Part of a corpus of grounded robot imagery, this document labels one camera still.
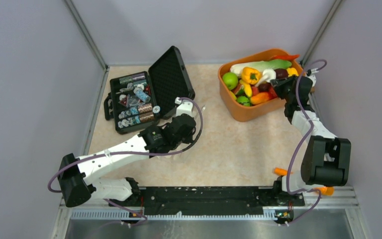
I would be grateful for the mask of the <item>white mushroom toy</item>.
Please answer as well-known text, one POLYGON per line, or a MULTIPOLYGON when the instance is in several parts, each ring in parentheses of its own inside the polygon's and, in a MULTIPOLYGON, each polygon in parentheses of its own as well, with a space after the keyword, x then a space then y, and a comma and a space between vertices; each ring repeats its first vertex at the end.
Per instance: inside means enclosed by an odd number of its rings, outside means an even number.
POLYGON ((270 82, 271 80, 274 80, 276 79, 276 72, 274 69, 266 69, 262 72, 262 77, 260 78, 260 80, 255 84, 256 87, 258 87, 260 84, 264 83, 264 82, 270 82))

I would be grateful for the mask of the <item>orange mango toy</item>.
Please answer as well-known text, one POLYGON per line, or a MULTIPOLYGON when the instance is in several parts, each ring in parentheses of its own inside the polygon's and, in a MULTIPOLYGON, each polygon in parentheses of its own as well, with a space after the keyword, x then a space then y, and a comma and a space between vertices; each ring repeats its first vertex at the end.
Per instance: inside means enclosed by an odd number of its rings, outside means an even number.
POLYGON ((260 92, 250 98, 250 104, 253 106, 260 105, 272 100, 274 97, 269 92, 260 92))

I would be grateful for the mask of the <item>yellow bell pepper toy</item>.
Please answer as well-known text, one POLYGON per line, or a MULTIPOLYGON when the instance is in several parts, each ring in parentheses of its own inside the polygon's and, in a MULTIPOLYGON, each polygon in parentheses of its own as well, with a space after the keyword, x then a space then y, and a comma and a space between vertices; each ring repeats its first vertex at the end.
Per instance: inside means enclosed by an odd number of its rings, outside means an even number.
POLYGON ((241 73, 241 79, 250 85, 255 85, 261 79, 262 74, 254 68, 244 67, 241 73))

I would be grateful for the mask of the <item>clear dotted zip bag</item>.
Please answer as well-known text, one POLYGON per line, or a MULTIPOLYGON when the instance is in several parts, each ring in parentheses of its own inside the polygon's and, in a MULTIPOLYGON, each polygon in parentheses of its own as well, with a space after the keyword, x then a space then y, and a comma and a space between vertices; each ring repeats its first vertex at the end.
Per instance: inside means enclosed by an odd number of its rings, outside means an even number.
POLYGON ((179 141, 176 147, 168 152, 169 155, 163 155, 164 158, 169 158, 172 160, 185 160, 190 155, 190 148, 197 143, 202 133, 203 112, 205 109, 205 105, 199 106, 189 100, 182 101, 182 104, 177 107, 175 117, 172 118, 172 121, 167 126, 173 126, 174 119, 178 118, 180 113, 190 115, 193 119, 193 122, 195 122, 195 126, 192 128, 190 134, 179 141))

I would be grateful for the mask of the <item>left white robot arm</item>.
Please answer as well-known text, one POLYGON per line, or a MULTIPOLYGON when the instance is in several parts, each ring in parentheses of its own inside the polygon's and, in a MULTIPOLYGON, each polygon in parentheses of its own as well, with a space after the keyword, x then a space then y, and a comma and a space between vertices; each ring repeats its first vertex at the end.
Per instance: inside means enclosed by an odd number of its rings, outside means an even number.
POLYGON ((137 204, 140 198, 137 182, 103 176, 136 161, 181 154, 193 147, 202 133, 201 107, 189 98, 176 98, 175 103, 175 116, 162 126, 151 125, 127 141, 95 154, 65 155, 48 183, 48 190, 61 193, 68 208, 95 199, 123 201, 128 206, 137 204))

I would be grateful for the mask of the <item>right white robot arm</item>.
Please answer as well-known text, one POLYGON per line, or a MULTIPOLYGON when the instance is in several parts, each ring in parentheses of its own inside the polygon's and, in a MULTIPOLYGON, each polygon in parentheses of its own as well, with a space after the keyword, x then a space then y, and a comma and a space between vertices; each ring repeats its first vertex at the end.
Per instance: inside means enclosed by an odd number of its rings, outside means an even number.
POLYGON ((271 85, 277 96, 286 102, 284 114, 288 121, 300 131, 301 141, 307 142, 300 170, 293 172, 292 167, 301 142, 286 173, 275 182, 279 187, 272 191, 272 200, 285 205, 292 194, 309 190, 323 192, 324 188, 345 186, 349 177, 351 142, 328 130, 310 105, 313 78, 290 76, 271 80, 271 85))

